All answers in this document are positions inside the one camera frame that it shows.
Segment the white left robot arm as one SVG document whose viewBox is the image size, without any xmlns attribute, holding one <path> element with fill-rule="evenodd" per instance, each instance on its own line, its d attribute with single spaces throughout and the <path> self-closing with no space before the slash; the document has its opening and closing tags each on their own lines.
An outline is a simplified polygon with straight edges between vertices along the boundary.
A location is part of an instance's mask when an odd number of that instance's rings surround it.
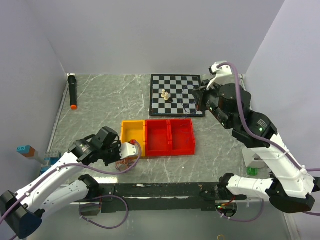
<svg viewBox="0 0 320 240">
<path fill-rule="evenodd" d="M 139 154 L 139 144 L 122 143 L 113 129 L 102 127 L 97 134 L 76 140 L 54 165 L 33 182 L 16 192 L 5 191 L 0 196 L 0 221 L 7 223 L 15 237 L 25 239 L 40 227 L 46 217 L 61 208 L 78 200 L 93 201 L 98 197 L 99 184 L 88 174 L 61 188 L 70 177 L 83 169 L 96 171 L 91 165 L 99 160 L 108 166 Z"/>
</svg>

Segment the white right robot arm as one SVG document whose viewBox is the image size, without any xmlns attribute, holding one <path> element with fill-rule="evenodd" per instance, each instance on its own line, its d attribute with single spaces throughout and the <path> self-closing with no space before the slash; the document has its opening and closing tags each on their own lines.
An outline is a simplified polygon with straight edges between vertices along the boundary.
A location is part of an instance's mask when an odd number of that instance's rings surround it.
<svg viewBox="0 0 320 240">
<path fill-rule="evenodd" d="M 277 128 L 264 114 L 251 110 L 252 95 L 237 85 L 214 83 L 207 89 L 208 80 L 192 91 L 197 110 L 210 111 L 232 136 L 253 151 L 271 171 L 268 179 L 253 179 L 226 173 L 219 179 L 218 193 L 223 199 L 232 196 L 260 198 L 287 213 L 312 214 L 315 199 L 312 193 L 320 190 L 319 177 L 311 176 L 285 146 Z"/>
</svg>

